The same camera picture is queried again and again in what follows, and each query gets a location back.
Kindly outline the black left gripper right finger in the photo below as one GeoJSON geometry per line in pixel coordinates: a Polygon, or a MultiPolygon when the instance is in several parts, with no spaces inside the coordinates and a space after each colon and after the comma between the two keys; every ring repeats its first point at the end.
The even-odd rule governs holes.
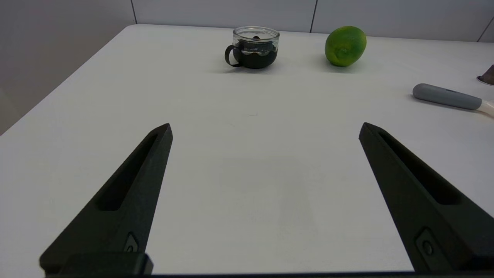
{"type": "Polygon", "coordinates": [[[359,141],[419,273],[493,273],[494,220],[377,125],[359,141]]]}

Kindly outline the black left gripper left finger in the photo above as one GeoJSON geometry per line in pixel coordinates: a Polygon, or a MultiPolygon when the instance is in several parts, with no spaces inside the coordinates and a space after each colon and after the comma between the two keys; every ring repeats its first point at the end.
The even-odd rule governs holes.
{"type": "Polygon", "coordinates": [[[144,137],[39,258],[47,276],[145,276],[146,254],[173,133],[144,137]]]}

